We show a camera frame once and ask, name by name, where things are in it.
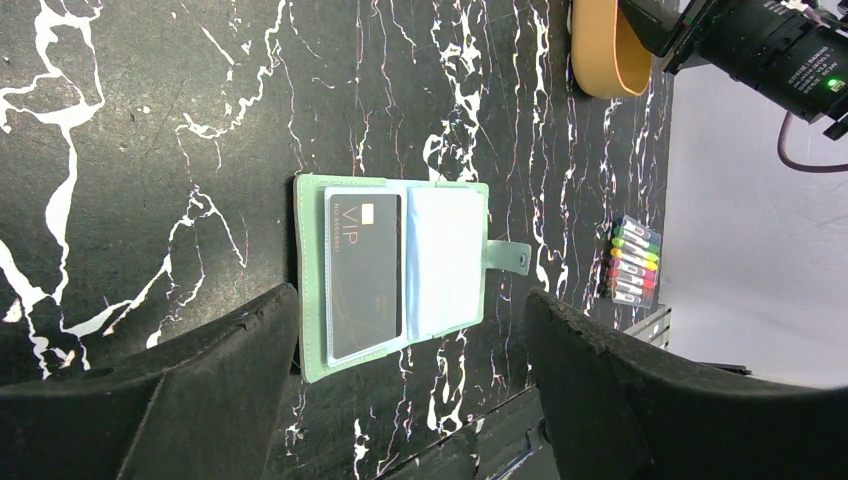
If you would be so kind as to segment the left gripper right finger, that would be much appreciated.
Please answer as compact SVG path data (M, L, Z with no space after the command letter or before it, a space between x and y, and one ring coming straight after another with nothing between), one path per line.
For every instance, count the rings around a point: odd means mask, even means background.
M847 391L677 356L534 289L526 341L564 479L843 479Z

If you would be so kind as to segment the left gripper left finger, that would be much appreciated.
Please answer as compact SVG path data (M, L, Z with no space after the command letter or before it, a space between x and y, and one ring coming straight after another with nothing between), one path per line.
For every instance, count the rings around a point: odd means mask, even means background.
M262 477L299 319L282 284L112 365L3 387L2 477Z

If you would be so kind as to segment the green card holder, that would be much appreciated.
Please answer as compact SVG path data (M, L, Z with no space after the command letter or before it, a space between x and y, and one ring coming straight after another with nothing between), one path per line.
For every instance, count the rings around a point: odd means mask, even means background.
M487 272L528 273L529 245L489 236L486 184L302 174L293 187L307 382L479 324Z

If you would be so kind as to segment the black VIP credit card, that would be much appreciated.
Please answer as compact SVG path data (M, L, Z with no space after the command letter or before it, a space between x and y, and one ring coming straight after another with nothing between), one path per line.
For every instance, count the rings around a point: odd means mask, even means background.
M327 359L371 353L404 334L404 201L396 191L325 191Z

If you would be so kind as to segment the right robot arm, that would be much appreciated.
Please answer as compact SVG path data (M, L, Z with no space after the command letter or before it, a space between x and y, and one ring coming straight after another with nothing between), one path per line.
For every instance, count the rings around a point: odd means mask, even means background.
M712 65L794 116L847 134L847 4L815 1L620 1L620 12L664 72Z

